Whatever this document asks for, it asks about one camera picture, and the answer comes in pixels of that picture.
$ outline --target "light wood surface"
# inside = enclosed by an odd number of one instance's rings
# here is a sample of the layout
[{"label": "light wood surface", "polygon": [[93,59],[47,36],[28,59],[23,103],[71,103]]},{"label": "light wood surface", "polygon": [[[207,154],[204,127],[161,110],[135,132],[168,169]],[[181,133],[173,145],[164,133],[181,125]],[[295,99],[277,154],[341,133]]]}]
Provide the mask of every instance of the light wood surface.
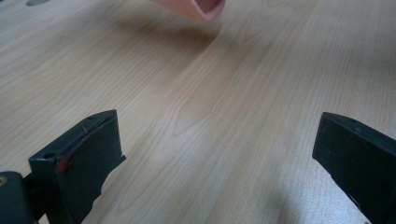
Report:
[{"label": "light wood surface", "polygon": [[394,137],[394,0],[0,2],[0,170],[117,109],[125,161],[85,223],[364,223],[311,159],[323,111]]}]

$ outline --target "table surface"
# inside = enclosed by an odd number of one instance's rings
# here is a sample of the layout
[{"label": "table surface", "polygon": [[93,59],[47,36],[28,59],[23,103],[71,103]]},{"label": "table surface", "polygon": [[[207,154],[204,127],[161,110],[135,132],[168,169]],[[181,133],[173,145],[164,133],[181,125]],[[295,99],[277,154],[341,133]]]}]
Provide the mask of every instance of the table surface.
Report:
[{"label": "table surface", "polygon": [[85,223],[364,223],[311,158],[322,112],[394,137],[396,2],[0,2],[0,170],[117,109],[127,157]]}]

